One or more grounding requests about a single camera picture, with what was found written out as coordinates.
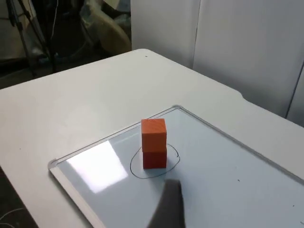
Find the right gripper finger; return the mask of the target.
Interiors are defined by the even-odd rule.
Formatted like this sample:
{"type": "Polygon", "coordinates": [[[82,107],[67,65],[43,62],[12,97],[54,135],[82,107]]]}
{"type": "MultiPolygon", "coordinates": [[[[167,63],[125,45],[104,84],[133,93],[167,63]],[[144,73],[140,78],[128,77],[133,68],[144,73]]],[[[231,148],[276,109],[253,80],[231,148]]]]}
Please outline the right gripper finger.
{"type": "Polygon", "coordinates": [[[181,182],[167,179],[148,228],[185,228],[181,182]]]}

